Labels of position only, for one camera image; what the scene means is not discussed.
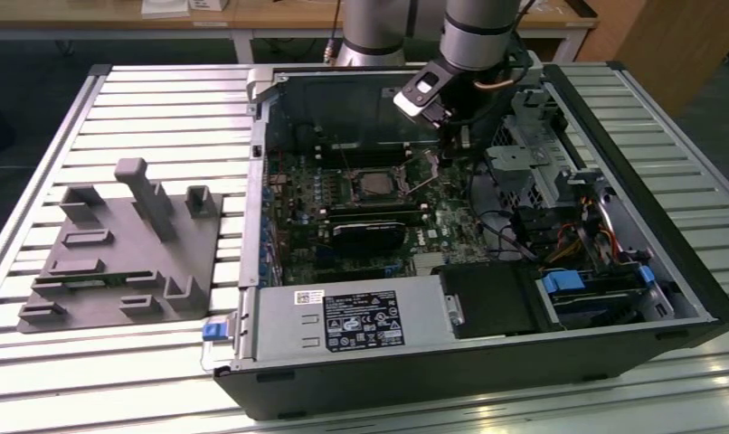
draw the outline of motherboard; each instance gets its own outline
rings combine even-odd
[[[490,259],[465,194],[462,165],[440,169],[436,146],[321,146],[269,158],[283,284],[432,274]]]

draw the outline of barcode sticker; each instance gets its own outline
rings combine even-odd
[[[295,304],[297,305],[318,305],[325,298],[325,291],[295,291]]]

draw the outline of table leg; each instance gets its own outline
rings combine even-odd
[[[233,47],[235,48],[235,57],[239,63],[255,63],[255,54],[253,53],[253,31],[233,31]]]
[[[72,41],[54,41],[54,43],[56,44],[59,53],[64,57],[70,57],[72,54],[75,54],[75,46],[72,44]]]
[[[574,61],[585,42],[586,32],[588,29],[576,29],[568,32],[566,38],[560,42],[556,59],[553,59],[554,62],[566,63]]]

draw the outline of white sticker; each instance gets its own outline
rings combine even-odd
[[[321,300],[325,298],[325,291],[295,291],[295,304],[297,305],[319,305]]]
[[[194,27],[227,27],[229,24],[222,21],[194,21]]]

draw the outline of wooden table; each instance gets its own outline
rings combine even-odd
[[[0,41],[233,39],[238,0],[222,12],[145,20],[142,0],[0,0]]]
[[[315,0],[231,0],[222,12],[145,20],[142,0],[0,0],[0,40],[229,39],[239,62],[254,63],[257,38],[327,38],[334,8]],[[525,17],[522,36],[554,41],[554,60],[572,61],[597,19],[580,17],[565,0],[548,0],[545,9]]]
[[[234,44],[241,62],[254,63],[251,41],[259,38],[327,38],[334,19],[334,2],[318,0],[239,0],[234,24]],[[343,12],[337,26],[343,25]],[[573,61],[597,18],[581,17],[565,0],[548,0],[542,10],[532,11],[521,24],[528,40],[558,41],[554,61]]]

